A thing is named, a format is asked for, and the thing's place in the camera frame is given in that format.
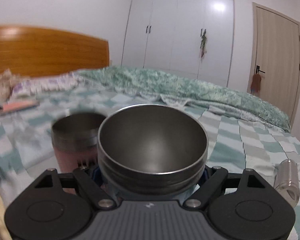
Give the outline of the blue cartoon sticker cup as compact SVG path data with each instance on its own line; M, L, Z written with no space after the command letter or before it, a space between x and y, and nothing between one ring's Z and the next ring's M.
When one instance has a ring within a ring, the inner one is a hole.
M98 164L122 200L166 200L194 189L203 175L209 139L189 114L163 105L134 105L98 130Z

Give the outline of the pink cup with black text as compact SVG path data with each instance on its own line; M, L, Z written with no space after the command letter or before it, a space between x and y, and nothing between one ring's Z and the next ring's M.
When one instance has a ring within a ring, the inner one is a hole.
M62 173L97 164L98 130L105 119L101 113L78 112L52 124L52 146Z

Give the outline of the green floral duvet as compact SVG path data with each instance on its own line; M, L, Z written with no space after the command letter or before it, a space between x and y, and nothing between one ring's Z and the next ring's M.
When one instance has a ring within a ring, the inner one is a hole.
M268 127L291 131L286 113L259 97L213 83L179 77L153 69L110 66L80 69L73 73L80 81L98 89L108 89L170 106L215 107L218 113Z

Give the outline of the purple floral pillow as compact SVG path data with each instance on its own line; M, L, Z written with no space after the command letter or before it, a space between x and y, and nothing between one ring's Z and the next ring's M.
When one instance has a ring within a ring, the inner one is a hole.
M13 87L11 98L26 98L43 92L64 91L75 88L80 78L72 74L38 77L21 81Z

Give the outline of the beige crumpled cloth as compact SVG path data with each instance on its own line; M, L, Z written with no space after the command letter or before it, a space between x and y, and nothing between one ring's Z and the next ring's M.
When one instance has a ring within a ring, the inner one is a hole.
M0 74L0 103L6 102L12 93L13 87L22 81L20 75L14 75L7 69Z

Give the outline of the hanging plant ornament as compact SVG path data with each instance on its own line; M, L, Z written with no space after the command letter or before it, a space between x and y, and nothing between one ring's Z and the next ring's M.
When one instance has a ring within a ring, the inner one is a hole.
M207 35L206 29L202 30L200 43L200 59L202 60L206 54Z

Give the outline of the beige wooden door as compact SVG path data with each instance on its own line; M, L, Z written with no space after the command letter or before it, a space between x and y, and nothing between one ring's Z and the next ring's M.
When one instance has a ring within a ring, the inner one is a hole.
M253 3L253 52L249 83L260 66L259 97L286 113L293 123L300 98L300 22Z

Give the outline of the wooden headboard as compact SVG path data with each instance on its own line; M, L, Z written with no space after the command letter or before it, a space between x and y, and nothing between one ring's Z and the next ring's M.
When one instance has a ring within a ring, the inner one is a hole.
M93 36L31 27L0 25L0 74L40 77L110 65L109 43Z

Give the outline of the white wardrobe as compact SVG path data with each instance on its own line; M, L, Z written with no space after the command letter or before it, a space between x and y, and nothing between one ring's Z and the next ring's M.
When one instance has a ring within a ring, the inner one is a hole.
M234 0L132 0L121 63L227 86L233 38Z

